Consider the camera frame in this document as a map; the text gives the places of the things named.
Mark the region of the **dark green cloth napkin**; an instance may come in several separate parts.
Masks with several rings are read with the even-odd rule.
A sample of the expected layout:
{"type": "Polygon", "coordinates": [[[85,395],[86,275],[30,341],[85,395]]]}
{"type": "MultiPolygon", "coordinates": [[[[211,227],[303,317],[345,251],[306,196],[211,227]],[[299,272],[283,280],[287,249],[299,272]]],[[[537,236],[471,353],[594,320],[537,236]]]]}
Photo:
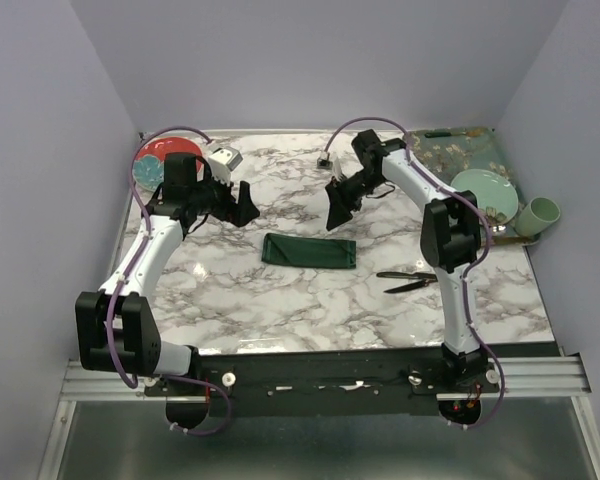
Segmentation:
{"type": "Polygon", "coordinates": [[[356,242],[267,233],[261,260],[266,264],[293,268],[355,269],[356,242]]]}

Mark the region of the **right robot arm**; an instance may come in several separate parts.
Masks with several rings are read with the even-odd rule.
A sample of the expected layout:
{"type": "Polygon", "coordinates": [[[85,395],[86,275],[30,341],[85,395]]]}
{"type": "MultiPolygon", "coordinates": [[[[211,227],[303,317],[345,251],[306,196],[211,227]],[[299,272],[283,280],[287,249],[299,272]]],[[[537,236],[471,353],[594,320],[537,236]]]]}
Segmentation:
{"type": "Polygon", "coordinates": [[[447,389],[463,391],[488,367],[488,353],[474,322],[475,295],[469,278],[484,260],[478,254],[483,217],[476,197],[435,178],[400,138],[382,140],[370,129],[357,134],[352,147],[362,169],[351,177],[334,177],[326,185],[326,229],[349,222],[361,209],[362,198],[386,182],[418,206],[423,215],[420,249],[436,275],[444,313],[440,379],[447,389]]]}

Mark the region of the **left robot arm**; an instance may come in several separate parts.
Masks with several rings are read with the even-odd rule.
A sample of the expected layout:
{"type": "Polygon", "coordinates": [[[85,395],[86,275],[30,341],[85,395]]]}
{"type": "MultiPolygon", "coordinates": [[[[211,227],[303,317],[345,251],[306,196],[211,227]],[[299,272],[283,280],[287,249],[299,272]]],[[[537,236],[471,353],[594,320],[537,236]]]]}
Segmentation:
{"type": "Polygon", "coordinates": [[[162,182],[140,204],[141,226],[129,251],[97,291],[83,292],[76,300],[84,369],[116,372],[130,387],[140,377],[167,376],[181,395],[200,387],[198,350],[162,340],[149,298],[170,257],[204,220],[244,227],[259,217],[248,182],[232,191],[231,174],[241,161],[239,151],[230,147],[207,157],[166,156],[162,182]]]}

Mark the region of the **red plate with blue flower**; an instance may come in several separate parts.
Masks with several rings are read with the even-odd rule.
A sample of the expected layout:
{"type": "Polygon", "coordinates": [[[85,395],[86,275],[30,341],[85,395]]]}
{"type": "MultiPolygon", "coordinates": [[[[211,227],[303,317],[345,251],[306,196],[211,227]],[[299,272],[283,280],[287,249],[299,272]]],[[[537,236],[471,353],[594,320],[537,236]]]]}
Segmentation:
{"type": "Polygon", "coordinates": [[[182,136],[166,136],[151,140],[136,155],[132,177],[138,188],[153,192],[164,180],[164,163],[171,153],[188,153],[198,156],[202,150],[198,144],[182,136]]]}

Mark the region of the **floral teal serving tray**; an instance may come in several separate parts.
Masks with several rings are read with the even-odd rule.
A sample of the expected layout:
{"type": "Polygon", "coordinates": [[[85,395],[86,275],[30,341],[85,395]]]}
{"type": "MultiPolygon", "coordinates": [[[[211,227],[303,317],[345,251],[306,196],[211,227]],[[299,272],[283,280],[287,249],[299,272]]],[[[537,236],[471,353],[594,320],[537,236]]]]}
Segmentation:
{"type": "Polygon", "coordinates": [[[523,237],[516,233],[514,224],[526,206],[513,168],[496,137],[488,127],[458,127],[437,130],[415,130],[404,135],[407,145],[418,160],[437,178],[451,186],[454,177],[470,169],[482,169],[497,173],[517,190],[519,206],[516,216],[505,225],[490,225],[496,245],[533,245],[541,235],[523,237]]]}

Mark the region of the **light green plate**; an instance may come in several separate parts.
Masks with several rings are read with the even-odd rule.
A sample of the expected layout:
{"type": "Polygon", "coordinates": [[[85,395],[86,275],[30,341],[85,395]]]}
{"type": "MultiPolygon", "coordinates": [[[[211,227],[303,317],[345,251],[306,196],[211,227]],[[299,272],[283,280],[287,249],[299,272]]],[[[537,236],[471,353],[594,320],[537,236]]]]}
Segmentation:
{"type": "Polygon", "coordinates": [[[471,191],[491,225],[505,225],[517,214],[517,190],[505,177],[482,169],[458,173],[451,182],[457,191],[471,191]]]}

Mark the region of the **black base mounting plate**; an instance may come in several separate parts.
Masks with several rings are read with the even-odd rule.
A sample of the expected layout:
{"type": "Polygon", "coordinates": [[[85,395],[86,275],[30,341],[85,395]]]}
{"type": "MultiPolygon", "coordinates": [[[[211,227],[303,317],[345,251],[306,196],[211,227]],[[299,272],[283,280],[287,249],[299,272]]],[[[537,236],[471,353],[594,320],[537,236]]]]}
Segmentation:
{"type": "Polygon", "coordinates": [[[440,402],[499,390],[486,358],[455,368],[439,347],[205,355],[200,380],[217,391],[163,377],[146,388],[169,406],[196,401],[236,417],[432,415],[440,402]]]}

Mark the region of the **light green cup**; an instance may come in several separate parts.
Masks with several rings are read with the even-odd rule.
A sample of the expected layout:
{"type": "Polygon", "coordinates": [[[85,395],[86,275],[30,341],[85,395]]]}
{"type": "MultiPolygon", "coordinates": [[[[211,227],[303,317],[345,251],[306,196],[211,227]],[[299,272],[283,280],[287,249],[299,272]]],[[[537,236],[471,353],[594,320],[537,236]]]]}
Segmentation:
{"type": "Polygon", "coordinates": [[[536,197],[519,213],[514,229],[520,236],[533,237],[556,223],[560,217],[560,207],[553,200],[536,197]]]}

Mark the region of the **aluminium frame rail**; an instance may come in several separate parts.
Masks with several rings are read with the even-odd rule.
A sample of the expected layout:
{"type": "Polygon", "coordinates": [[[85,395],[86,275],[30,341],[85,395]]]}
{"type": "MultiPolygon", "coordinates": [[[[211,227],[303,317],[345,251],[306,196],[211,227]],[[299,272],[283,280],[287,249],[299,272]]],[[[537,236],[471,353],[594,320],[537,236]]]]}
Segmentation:
{"type": "Polygon", "coordinates": [[[390,363],[340,356],[216,357],[201,385],[182,380],[143,378],[127,387],[114,373],[87,371],[77,363],[66,370],[61,397],[66,401],[128,401],[165,398],[199,401],[222,388],[229,396],[251,393],[272,398],[281,394],[380,395],[391,388],[406,395],[440,401],[507,398],[580,397],[591,387],[577,357],[506,357],[468,382],[446,380],[435,360],[390,363]]]}

